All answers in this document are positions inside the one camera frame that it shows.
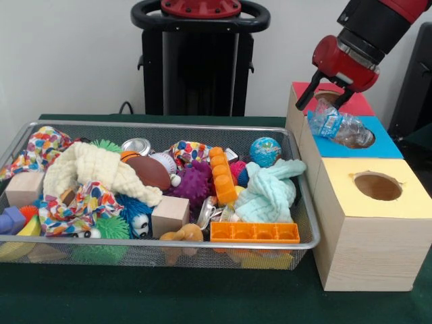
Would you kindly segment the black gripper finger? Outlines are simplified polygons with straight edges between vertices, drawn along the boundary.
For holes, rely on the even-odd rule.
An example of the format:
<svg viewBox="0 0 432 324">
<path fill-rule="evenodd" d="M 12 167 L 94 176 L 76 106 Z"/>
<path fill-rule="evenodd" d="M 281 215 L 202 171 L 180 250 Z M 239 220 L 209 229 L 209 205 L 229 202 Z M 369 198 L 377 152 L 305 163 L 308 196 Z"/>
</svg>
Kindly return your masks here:
<svg viewBox="0 0 432 324">
<path fill-rule="evenodd" d="M 336 109 L 340 109 L 343 105 L 345 105 L 354 94 L 354 91 L 348 86 L 340 88 L 340 90 L 343 90 L 343 92 L 340 93 L 340 96 L 333 103 L 333 106 Z"/>
<path fill-rule="evenodd" d="M 311 99 L 314 97 L 315 90 L 319 86 L 321 79 L 324 77 L 325 74 L 322 73 L 320 70 L 317 70 L 313 74 L 309 85 L 306 87 L 306 90 L 302 93 L 302 95 L 296 102 L 296 108 L 299 111 L 303 111 L 308 105 L 308 103 L 311 101 Z"/>
</svg>

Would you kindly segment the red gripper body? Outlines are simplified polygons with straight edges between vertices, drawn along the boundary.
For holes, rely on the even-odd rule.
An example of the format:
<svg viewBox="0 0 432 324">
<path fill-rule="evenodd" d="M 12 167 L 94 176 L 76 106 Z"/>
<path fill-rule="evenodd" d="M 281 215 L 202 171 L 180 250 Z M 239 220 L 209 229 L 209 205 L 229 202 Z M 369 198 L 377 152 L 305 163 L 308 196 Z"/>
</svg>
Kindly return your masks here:
<svg viewBox="0 0 432 324">
<path fill-rule="evenodd" d="M 379 67 L 338 40 L 324 37 L 314 50 L 312 63 L 328 80 L 354 92 L 368 90 L 379 77 Z"/>
</svg>

